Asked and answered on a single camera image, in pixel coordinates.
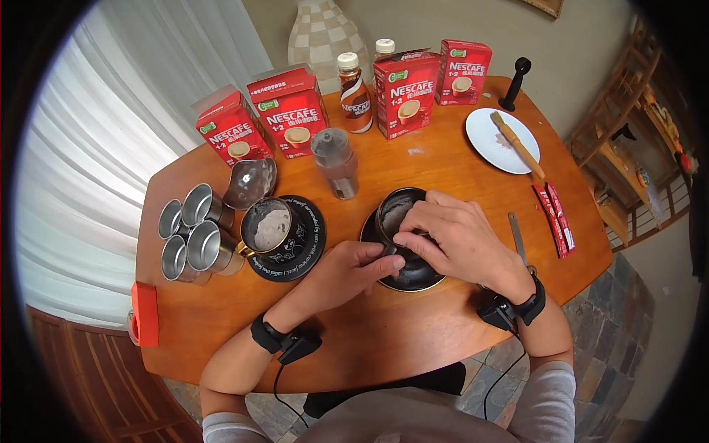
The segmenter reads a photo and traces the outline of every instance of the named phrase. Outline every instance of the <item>gray sleeve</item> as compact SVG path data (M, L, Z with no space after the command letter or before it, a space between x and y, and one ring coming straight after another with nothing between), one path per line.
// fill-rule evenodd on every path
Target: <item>gray sleeve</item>
M521 442L574 441L574 369L565 361L550 361L534 371L522 390L507 430Z
M245 415L214 413L202 420L204 443L272 443L261 427Z

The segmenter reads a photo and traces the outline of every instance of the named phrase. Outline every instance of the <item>orange table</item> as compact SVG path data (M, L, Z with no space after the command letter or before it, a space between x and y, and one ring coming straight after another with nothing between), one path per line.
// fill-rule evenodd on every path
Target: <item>orange table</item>
M527 258L548 294L566 303L610 266L612 254L603 223L579 169L559 136L523 92L514 116L536 137L540 164L564 204L576 251L557 258L554 239L531 185L531 174L513 175L491 166L471 147L463 123L477 107L499 108L510 79L488 77L478 106L434 106L431 124L392 141L372 128L350 137L359 157L359 193L341 201L331 195L312 157L284 159L275 195L309 198L325 217L327 246L358 240L367 216L391 191L405 186L439 189L480 203L502 242L514 249L507 214L517 213ZM324 97L330 124L342 126L338 94ZM140 221L135 276L157 287L160 342L143 347L145 368L162 376L198 383L209 357L253 318L285 295L296 281L261 279L248 265L233 276L214 275L202 287L166 281L160 272L164 244L157 219L171 198L183 200L196 184L209 183L223 194L229 168L208 145L165 167L148 184ZM242 213L232 232L238 236ZM281 392L316 392L367 386L414 376L469 357L509 337L483 323L475 313L477 286L446 278L434 288L402 293L382 285L313 320L322 327L322 347L289 365L279 380ZM270 391L278 369L272 362L257 391Z

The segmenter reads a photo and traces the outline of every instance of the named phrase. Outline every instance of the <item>powder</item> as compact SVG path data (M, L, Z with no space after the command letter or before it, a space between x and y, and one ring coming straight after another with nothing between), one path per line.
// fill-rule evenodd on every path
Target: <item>powder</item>
M384 215L384 220L381 222L384 225L384 231L389 237L393 237L398 232L399 225L403 222L404 217L409 209L413 207L413 202L410 199L405 199L394 205L388 213Z
M259 221L254 244L259 251L275 247L286 235L290 226L290 214L286 209L274 209Z
M498 133L497 134L497 144L500 145L501 147L504 147L509 150L514 150L515 148L512 146L510 143L510 140L507 140L507 137L503 133Z

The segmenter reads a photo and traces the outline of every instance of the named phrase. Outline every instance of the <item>nescafe box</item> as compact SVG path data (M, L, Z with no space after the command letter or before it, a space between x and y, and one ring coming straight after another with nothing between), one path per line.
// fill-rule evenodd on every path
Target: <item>nescafe box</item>
M195 127L229 167L240 160L273 157L263 126L246 96L234 86L219 89L192 108L203 111Z
M247 88L273 143L287 159L312 155L311 140L329 126L315 75L305 65L260 77Z
M474 105L482 93L492 49L461 40L441 42L436 101L445 105Z
M430 123L439 58L424 49L386 55L374 62L379 130L387 140Z

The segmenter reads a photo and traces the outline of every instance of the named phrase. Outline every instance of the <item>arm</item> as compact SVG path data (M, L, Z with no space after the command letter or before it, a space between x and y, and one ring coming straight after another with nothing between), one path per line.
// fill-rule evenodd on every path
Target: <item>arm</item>
M405 264L399 255L377 259L379 243L342 242L329 250L313 270L264 316L275 330L288 333L305 319L336 308ZM199 383L202 415L234 412L248 416L244 396L251 392L273 356L251 337L250 326L231 337L211 357Z
M438 247L412 233L426 231ZM417 201L394 236L440 274L481 284L520 305L535 292L535 284L522 258L495 236L480 205L464 202L439 191ZM520 340L530 355L530 370L547 361L573 364L574 347L566 317L551 297L531 325L518 321Z

